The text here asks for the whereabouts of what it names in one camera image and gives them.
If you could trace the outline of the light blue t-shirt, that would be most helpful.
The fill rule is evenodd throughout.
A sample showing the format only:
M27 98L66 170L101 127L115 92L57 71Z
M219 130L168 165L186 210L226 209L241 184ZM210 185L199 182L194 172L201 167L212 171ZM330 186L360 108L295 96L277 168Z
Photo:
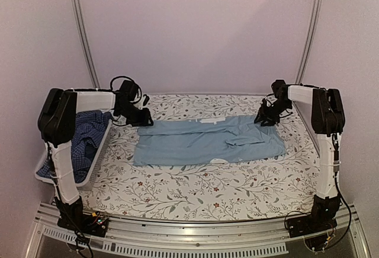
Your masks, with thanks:
M182 121L155 121L137 130L134 165L204 165L213 160L248 162L285 154L274 126L262 127L253 115Z

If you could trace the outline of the white plastic laundry basket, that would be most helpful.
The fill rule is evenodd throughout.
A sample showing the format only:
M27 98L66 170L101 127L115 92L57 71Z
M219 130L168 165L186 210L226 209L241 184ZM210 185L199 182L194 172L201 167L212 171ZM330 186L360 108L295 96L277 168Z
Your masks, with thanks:
M92 165L89 169L89 172L88 172L85 180L81 183L76 183L76 187L81 191L89 191L92 189L95 178L99 172L101 162L105 156L106 148L108 146L108 143L110 142L110 134L109 134L110 128L111 128L111 121L109 120L108 127L105 131L102 142L99 146L99 149L96 152L96 155L94 157L94 160L92 162Z

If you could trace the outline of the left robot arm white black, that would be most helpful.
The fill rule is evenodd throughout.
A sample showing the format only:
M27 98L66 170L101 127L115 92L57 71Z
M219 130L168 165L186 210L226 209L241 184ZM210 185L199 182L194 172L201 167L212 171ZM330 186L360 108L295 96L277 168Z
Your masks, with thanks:
M56 205L61 217L76 231L82 231L88 226L72 167L71 146L77 114L95 110L111 111L116 117L123 117L127 125L153 125L147 108L149 96L142 92L132 78L116 78L123 81L119 89L52 88L38 118L37 126L46 146Z

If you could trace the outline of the front aluminium rail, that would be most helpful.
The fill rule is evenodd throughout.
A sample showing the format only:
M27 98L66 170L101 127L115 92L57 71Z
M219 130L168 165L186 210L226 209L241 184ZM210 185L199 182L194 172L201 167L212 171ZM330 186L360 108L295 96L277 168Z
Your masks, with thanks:
M59 212L40 204L26 257L371 257L354 207L342 207L330 244L316 250L324 233L291 237L285 217L226 222L174 222L122 215L108 220L104 237L88 244L57 224Z

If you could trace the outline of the left aluminium frame post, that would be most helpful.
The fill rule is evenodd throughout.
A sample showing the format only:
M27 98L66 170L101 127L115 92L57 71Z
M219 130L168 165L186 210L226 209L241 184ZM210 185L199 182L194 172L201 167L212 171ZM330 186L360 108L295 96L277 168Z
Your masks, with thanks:
M100 87L100 82L97 76L97 72L95 70L94 60L91 54L91 49L88 41L88 36L85 28L85 21L83 17L81 0L71 0L72 8L75 17L76 27L78 30L79 41L82 46L83 56L85 59L86 67L88 70L88 74L92 83L92 86L95 88Z

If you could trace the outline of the aluminium frame post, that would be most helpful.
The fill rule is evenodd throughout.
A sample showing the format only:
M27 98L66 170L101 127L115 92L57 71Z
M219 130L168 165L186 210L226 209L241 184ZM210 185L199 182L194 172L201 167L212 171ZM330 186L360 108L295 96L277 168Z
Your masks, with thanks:
M95 88L100 87L100 82L97 76L97 72L95 70L94 60L91 54L91 49L88 41L88 36L85 28L85 21L83 17L81 0L71 0L72 8L75 17L76 27L78 30L79 41L82 46L83 56L85 59L86 67L88 70L88 74L92 83L92 86Z
M310 53L311 53L311 48L313 45L314 36L317 30L317 23L319 20L321 6L322 6L322 0L313 0L306 40L305 40L304 48L301 54L300 64L298 67L296 78L295 78L296 84L301 84L303 82L303 78L306 72L306 67L307 67Z

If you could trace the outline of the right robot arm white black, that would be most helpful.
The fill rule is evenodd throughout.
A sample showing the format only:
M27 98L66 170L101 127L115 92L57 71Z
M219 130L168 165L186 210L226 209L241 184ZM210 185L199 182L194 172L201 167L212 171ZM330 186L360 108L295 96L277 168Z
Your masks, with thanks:
M281 114L291 109L294 102L311 106L311 127L319 144L320 181L306 227L318 232L335 217L342 199L338 187L341 138L345 125L341 94L338 89L287 84L282 79L272 83L271 89L275 102L263 99L255 118L255 123L261 126L278 124Z

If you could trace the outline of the dark blue checkered shirt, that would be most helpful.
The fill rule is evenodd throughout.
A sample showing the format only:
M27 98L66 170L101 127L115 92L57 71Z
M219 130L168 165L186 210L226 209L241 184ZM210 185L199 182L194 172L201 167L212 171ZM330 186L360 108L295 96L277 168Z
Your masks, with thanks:
M77 113L72 139L71 161L75 183L85 180L102 142L112 113L101 110Z

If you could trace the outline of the right aluminium frame post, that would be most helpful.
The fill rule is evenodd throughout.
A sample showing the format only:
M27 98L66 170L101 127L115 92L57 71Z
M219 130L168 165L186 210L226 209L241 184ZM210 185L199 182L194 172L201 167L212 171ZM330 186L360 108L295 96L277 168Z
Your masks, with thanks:
M295 78L296 84L301 84L303 82L303 78L306 72L306 67L307 67L310 53L311 53L311 48L313 45L314 36L317 30L317 23L319 20L321 6L322 6L322 0L313 0L306 40L305 40L304 48L301 54L300 64L298 67L296 78Z

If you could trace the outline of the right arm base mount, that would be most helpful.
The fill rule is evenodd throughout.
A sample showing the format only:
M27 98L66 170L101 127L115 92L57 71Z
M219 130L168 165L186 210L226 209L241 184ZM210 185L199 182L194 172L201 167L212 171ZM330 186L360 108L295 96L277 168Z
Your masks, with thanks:
M298 217L286 216L284 218L284 227L291 238L332 230L336 226L336 219L328 212L302 213Z

